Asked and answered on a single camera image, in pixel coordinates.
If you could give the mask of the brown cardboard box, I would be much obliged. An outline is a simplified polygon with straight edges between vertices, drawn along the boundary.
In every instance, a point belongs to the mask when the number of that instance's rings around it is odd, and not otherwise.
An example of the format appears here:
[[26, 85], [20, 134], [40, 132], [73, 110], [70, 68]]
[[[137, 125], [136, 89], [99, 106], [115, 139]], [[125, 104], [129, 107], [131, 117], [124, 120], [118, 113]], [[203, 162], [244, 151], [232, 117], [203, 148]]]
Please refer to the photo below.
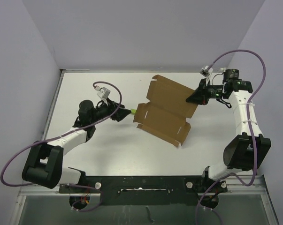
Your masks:
[[138, 104], [133, 121], [137, 128], [179, 147], [191, 129], [187, 119], [192, 118], [198, 106], [186, 102], [193, 93], [191, 88], [155, 75], [148, 88], [148, 102]]

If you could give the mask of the green wooden block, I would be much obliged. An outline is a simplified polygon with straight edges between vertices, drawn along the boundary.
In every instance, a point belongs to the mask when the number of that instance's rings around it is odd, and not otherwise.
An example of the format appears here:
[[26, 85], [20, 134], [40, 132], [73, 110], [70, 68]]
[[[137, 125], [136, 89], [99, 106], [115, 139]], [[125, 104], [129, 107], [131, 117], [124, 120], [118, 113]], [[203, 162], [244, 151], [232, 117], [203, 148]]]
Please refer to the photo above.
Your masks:
[[131, 114], [135, 115], [136, 114], [136, 109], [131, 109]]

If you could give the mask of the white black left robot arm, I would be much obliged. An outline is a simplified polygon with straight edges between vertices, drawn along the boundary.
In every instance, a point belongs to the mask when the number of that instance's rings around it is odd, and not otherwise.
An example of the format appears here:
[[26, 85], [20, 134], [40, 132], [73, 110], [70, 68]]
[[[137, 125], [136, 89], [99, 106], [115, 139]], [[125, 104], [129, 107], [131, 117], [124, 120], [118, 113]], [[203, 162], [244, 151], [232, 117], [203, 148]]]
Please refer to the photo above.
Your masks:
[[90, 100], [79, 104], [78, 117], [71, 130], [54, 141], [46, 141], [31, 147], [22, 179], [47, 188], [58, 184], [69, 184], [70, 188], [80, 193], [86, 188], [85, 172], [64, 167], [63, 157], [73, 148], [89, 141], [96, 124], [105, 118], [120, 122], [131, 113], [124, 105], [114, 101], [99, 101], [94, 105]]

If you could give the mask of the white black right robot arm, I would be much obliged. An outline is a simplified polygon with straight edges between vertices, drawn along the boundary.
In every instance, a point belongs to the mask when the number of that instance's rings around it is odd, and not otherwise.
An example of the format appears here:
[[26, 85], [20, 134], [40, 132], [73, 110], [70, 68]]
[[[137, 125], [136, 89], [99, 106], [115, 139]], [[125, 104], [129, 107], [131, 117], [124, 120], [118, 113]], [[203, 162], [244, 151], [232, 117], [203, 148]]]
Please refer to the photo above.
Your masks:
[[212, 69], [204, 68], [200, 73], [204, 78], [186, 102], [207, 105], [210, 99], [215, 99], [233, 111], [236, 126], [236, 136], [225, 147], [222, 161], [208, 166], [200, 179], [201, 188], [209, 192], [216, 187], [217, 180], [230, 175], [237, 176], [242, 171], [252, 171], [256, 175], [271, 147], [271, 140], [264, 137], [259, 128], [252, 102], [252, 84], [239, 78], [239, 70], [226, 69], [219, 85], [213, 84]]

